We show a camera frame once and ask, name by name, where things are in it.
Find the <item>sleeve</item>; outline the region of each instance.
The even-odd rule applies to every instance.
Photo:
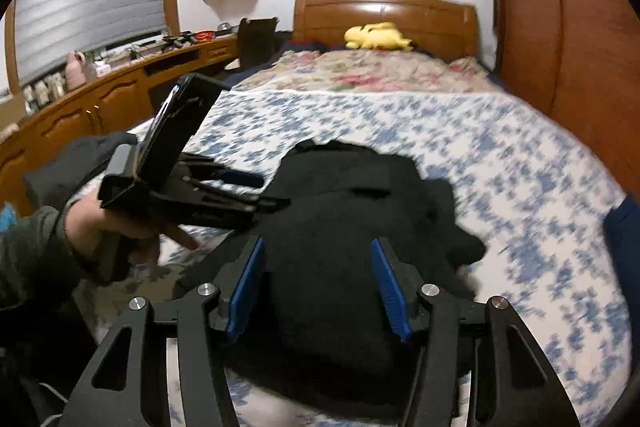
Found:
[[[0,235],[0,311],[30,299],[65,299],[85,272],[66,237],[62,212],[44,206]]]

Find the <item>human hand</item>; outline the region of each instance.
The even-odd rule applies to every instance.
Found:
[[[158,263],[160,237],[163,233],[179,245],[196,250],[200,243],[177,225],[149,223],[113,210],[100,207],[94,190],[71,206],[65,218],[66,237],[78,253],[88,261],[97,262],[98,245],[105,232],[117,232],[138,240],[138,247],[129,254],[131,264]]]

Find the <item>finger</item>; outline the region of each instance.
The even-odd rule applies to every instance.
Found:
[[[108,232],[118,232],[132,239],[149,239],[158,235],[158,227],[141,221],[126,214],[113,210],[102,210],[104,215],[100,221],[100,228]]]
[[[193,235],[185,232],[178,225],[166,225],[162,233],[169,239],[173,239],[178,245],[188,248],[189,250],[197,250],[201,247],[200,241],[193,237]]]

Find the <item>black chair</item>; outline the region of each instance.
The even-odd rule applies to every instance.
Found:
[[[278,18],[247,19],[238,28],[238,59],[240,70],[267,62],[275,53],[275,32]]]

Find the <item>wooden desk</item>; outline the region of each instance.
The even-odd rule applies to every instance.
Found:
[[[79,137],[124,131],[151,118],[152,87],[237,56],[236,36],[220,37],[136,62],[51,103],[0,144],[0,207],[9,201],[19,215],[28,216],[34,208],[22,182],[26,172],[49,162]]]

